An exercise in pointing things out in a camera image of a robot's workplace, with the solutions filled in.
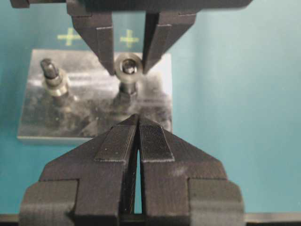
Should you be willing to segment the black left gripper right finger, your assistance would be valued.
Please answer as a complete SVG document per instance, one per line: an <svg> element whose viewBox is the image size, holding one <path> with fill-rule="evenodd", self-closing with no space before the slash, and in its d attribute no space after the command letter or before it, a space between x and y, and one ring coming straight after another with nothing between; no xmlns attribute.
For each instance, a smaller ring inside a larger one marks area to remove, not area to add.
<svg viewBox="0 0 301 226"><path fill-rule="evenodd" d="M143 213L149 226L243 226L240 188L223 164L159 124L139 120Z"/></svg>

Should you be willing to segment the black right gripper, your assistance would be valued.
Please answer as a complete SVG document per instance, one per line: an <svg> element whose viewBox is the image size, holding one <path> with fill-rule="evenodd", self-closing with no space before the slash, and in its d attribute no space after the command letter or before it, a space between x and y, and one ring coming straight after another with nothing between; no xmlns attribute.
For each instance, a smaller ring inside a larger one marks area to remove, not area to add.
<svg viewBox="0 0 301 226"><path fill-rule="evenodd" d="M146 11L143 73L147 73L195 23L196 12L202 9L244 8L250 0L12 0L14 8L31 4L65 3L74 29L98 57L110 75L114 69L112 11Z"/></svg>

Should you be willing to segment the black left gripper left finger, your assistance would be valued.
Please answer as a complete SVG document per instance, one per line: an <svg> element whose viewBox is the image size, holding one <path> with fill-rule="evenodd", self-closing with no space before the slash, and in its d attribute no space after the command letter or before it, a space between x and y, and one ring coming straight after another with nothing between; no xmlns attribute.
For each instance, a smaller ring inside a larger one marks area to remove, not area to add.
<svg viewBox="0 0 301 226"><path fill-rule="evenodd" d="M27 188L21 226L117 226L135 204L138 115L47 163Z"/></svg>

